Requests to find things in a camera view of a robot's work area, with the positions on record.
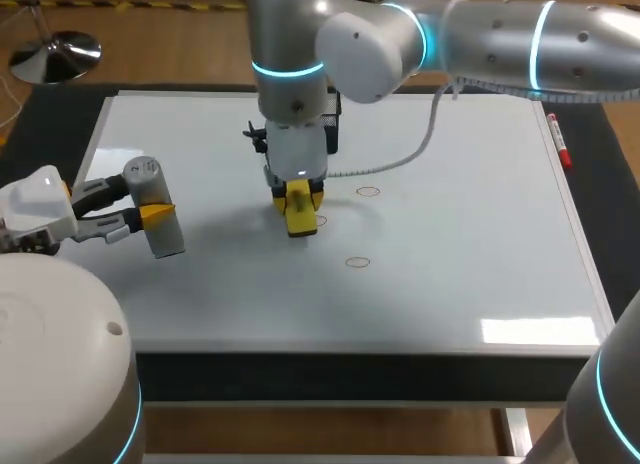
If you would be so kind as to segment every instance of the yellow object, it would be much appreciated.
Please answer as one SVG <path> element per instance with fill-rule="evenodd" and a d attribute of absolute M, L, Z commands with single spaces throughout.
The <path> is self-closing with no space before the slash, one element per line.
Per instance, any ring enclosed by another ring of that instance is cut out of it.
<path fill-rule="evenodd" d="M 284 217 L 289 237 L 311 236 L 318 232 L 316 210 L 311 199 L 309 181 L 300 179 L 286 183 L 287 195 Z"/>
<path fill-rule="evenodd" d="M 280 214 L 284 214 L 284 210 L 287 207 L 287 199 L 284 197 L 274 197 L 273 205 L 276 206 L 276 209 L 278 209 Z"/>
<path fill-rule="evenodd" d="M 142 228 L 147 230 L 157 226 L 164 221 L 167 216 L 174 213 L 176 206 L 173 204 L 150 204 L 140 208 L 142 218 Z"/>
<path fill-rule="evenodd" d="M 322 200 L 324 199 L 324 191 L 314 192 L 311 195 L 311 199 L 313 200 L 313 207 L 317 211 L 320 209 L 320 205 L 322 204 Z"/>
<path fill-rule="evenodd" d="M 114 4 L 116 12 L 123 12 L 123 11 L 126 11 L 128 8 L 133 7 L 130 2 L 120 2 L 120 3 L 113 2 L 112 4 Z"/>

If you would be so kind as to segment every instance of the marker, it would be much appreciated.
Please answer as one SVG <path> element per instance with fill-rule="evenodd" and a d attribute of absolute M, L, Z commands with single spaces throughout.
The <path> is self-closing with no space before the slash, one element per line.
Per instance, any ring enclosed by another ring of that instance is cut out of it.
<path fill-rule="evenodd" d="M 558 151 L 560 164 L 562 164 L 562 168 L 565 171 L 568 171 L 571 169 L 571 166 L 573 166 L 573 163 L 571 162 L 571 156 L 569 155 L 567 146 L 564 143 L 564 137 L 562 137 L 562 132 L 560 131 L 558 118 L 555 114 L 549 114 L 547 116 L 547 123 L 549 124 L 549 130 L 551 131 L 551 137 L 553 138 L 553 143 L 556 146 L 556 151 Z"/>

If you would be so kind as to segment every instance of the chair base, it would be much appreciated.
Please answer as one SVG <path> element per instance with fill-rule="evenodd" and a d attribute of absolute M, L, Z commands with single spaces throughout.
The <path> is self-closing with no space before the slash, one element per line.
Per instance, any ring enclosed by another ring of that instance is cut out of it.
<path fill-rule="evenodd" d="M 56 84 L 86 74 L 102 57 L 100 43 L 88 34 L 62 31 L 49 42 L 32 41 L 11 56 L 9 67 L 18 79 L 31 84 Z"/>

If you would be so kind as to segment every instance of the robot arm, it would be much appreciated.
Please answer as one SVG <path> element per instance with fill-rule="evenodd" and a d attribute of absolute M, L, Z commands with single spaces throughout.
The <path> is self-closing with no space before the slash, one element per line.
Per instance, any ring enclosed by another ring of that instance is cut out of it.
<path fill-rule="evenodd" d="M 319 122 L 327 77 L 360 103 L 430 71 L 534 100 L 640 95 L 640 17 L 619 7 L 501 0 L 247 0 L 247 7 L 267 120 L 265 173 L 291 236 L 315 233 L 328 168 Z"/>
<path fill-rule="evenodd" d="M 129 195 L 135 207 L 86 217 Z M 73 194 L 53 166 L 0 189 L 0 254 L 54 255 L 64 239 L 101 237 L 111 244 L 138 231 L 157 258 L 184 251 L 175 206 L 153 158 L 137 157 L 122 174 L 84 182 Z"/>

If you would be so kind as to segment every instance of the cable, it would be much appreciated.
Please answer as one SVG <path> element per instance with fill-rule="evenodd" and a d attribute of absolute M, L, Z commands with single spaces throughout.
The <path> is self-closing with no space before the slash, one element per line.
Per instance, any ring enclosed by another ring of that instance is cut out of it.
<path fill-rule="evenodd" d="M 9 85 L 7 84 L 7 81 L 5 80 L 5 78 L 0 76 L 0 80 L 2 81 L 2 85 L 4 86 L 4 90 L 7 92 L 7 95 L 11 98 L 13 102 L 16 103 L 16 106 L 17 106 L 16 112 L 14 112 L 9 119 L 3 122 L 0 122 L 0 129 L 2 129 L 4 126 L 9 124 L 11 121 L 13 121 L 16 117 L 20 115 L 20 113 L 22 112 L 22 103 L 18 100 L 18 98 L 16 98 L 16 96 L 14 96 L 13 92 L 11 92 L 11 89 L 9 89 Z"/>
<path fill-rule="evenodd" d="M 449 82 L 447 84 L 443 84 L 442 86 L 440 86 L 440 89 L 436 91 L 436 93 L 433 96 L 433 100 L 431 101 L 431 114 L 429 116 L 429 127 L 427 128 L 427 133 L 425 134 L 424 139 L 422 139 L 420 146 L 418 147 L 418 149 L 416 149 L 416 151 L 413 154 L 403 159 L 400 159 L 399 161 L 392 162 L 391 164 L 386 164 L 384 166 L 374 167 L 372 169 L 365 169 L 361 171 L 330 172 L 329 174 L 327 174 L 327 177 L 337 178 L 337 177 L 367 176 L 369 174 L 378 174 L 380 172 L 390 171 L 392 169 L 397 169 L 398 167 L 402 167 L 405 164 L 409 164 L 411 161 L 419 157 L 424 152 L 424 150 L 429 145 L 429 142 L 431 141 L 431 136 L 433 135 L 433 131 L 435 130 L 435 127 L 436 127 L 436 116 L 438 114 L 438 104 L 440 104 L 440 99 L 442 99 L 442 96 L 444 95 L 445 92 L 449 90 L 450 87 L 454 88 L 454 98 L 462 90 L 462 88 L 460 88 L 456 84 Z"/>

